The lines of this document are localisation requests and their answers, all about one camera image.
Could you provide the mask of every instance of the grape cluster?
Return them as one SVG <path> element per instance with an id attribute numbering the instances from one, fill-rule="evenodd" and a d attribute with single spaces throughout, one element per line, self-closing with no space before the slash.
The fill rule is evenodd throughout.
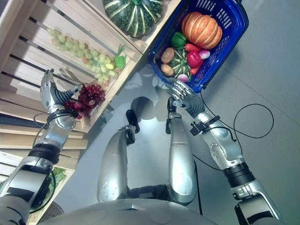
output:
<path id="1" fill-rule="evenodd" d="M 82 59 L 85 67 L 95 73 L 98 84 L 108 86 L 109 79 L 120 73 L 120 68 L 115 68 L 113 57 L 101 54 L 96 49 L 89 49 L 87 44 L 66 37 L 50 27 L 47 28 L 47 32 L 53 37 L 52 44 L 57 50 L 68 51 L 72 57 Z"/>
<path id="2" fill-rule="evenodd" d="M 79 91 L 78 101 L 68 100 L 64 107 L 74 109 L 79 113 L 78 119 L 83 116 L 90 117 L 93 108 L 105 101 L 105 92 L 100 85 L 85 86 Z"/>

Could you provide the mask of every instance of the wooden crate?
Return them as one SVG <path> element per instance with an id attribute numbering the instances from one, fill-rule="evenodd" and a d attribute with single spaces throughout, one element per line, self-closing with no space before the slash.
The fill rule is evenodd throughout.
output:
<path id="1" fill-rule="evenodd" d="M 125 35 L 105 15 L 101 0 L 10 0 L 0 18 L 0 113 L 32 120 L 44 112 L 39 87 L 45 70 L 54 68 L 60 90 L 95 82 L 92 71 L 69 52 L 56 50 L 46 28 L 83 41 L 113 56 L 125 45 L 127 64 L 106 88 L 106 100 L 91 117 L 77 121 L 75 130 L 87 133 L 119 91 L 180 0 L 165 0 L 154 31 L 143 39 Z M 46 116 L 39 118 L 45 122 Z"/>

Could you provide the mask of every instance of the potato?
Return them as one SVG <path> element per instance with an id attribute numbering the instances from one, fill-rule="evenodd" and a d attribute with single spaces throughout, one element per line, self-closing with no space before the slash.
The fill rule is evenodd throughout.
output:
<path id="1" fill-rule="evenodd" d="M 163 63 L 169 63 L 171 62 L 171 60 L 173 59 L 174 57 L 174 49 L 173 48 L 167 48 L 163 55 L 161 56 L 160 60 L 163 62 Z"/>
<path id="2" fill-rule="evenodd" d="M 160 68 L 166 76 L 173 76 L 174 75 L 174 71 L 173 71 L 172 67 L 170 67 L 169 65 L 161 64 Z"/>

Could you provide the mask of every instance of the humanoid robot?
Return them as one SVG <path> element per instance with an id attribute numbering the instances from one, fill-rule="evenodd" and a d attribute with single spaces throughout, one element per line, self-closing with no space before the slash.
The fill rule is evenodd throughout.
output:
<path id="1" fill-rule="evenodd" d="M 205 111 L 199 96 L 187 85 L 177 81 L 171 88 L 166 122 L 166 133 L 171 135 L 168 185 L 128 188 L 127 146 L 135 142 L 135 134 L 140 130 L 134 112 L 128 110 L 128 125 L 113 135 L 102 158 L 97 190 L 99 203 L 50 219 L 43 225 L 215 225 L 185 207 L 195 198 L 197 179 L 187 132 L 176 107 L 184 107 L 195 120 L 190 132 L 197 138 L 203 136 L 212 158 L 228 179 L 230 191 L 239 201 L 235 212 L 240 225 L 283 224 L 279 211 L 251 173 L 230 130 L 218 116 L 212 117 Z M 49 175 L 78 115 L 63 105 L 78 90 L 78 86 L 66 92 L 57 90 L 53 69 L 45 72 L 41 97 L 50 113 L 46 123 L 49 128 L 2 186 L 0 225 L 24 225 L 30 209 L 43 204 L 51 182 Z"/>

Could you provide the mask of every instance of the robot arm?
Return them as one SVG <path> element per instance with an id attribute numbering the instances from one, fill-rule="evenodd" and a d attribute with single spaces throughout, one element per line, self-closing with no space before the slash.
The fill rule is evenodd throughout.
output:
<path id="1" fill-rule="evenodd" d="M 184 83 L 177 81 L 172 90 L 177 99 L 173 104 L 184 107 L 196 120 L 191 124 L 191 133 L 203 135 L 212 158 L 228 179 L 233 197 L 240 201 L 235 207 L 239 223 L 249 225 L 261 218 L 282 221 L 275 204 L 249 170 L 240 148 L 219 117 L 206 112 L 200 98 Z"/>
<path id="2" fill-rule="evenodd" d="M 53 81 L 53 69 L 47 70 L 41 83 L 43 105 L 50 113 L 49 128 L 29 152 L 0 190 L 0 225 L 24 225 L 31 208 L 43 203 L 49 190 L 49 174 L 58 163 L 59 153 L 69 132 L 75 127 L 75 112 L 63 104 L 79 87 L 61 92 Z"/>

